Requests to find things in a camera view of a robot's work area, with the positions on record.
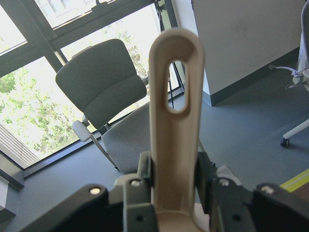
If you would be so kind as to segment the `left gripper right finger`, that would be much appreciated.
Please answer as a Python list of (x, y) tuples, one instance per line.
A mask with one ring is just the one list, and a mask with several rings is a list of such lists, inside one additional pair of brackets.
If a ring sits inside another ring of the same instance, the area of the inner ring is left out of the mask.
[(198, 152), (195, 184), (212, 232), (307, 232), (309, 203), (278, 185), (249, 191), (220, 177), (207, 153)]

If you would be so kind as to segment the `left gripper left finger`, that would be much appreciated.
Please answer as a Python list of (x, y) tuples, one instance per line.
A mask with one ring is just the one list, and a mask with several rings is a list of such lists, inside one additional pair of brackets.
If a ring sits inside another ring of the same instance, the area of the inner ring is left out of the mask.
[(25, 232), (157, 232), (151, 203), (150, 152), (135, 174), (119, 177), (112, 190), (88, 184), (27, 225)]

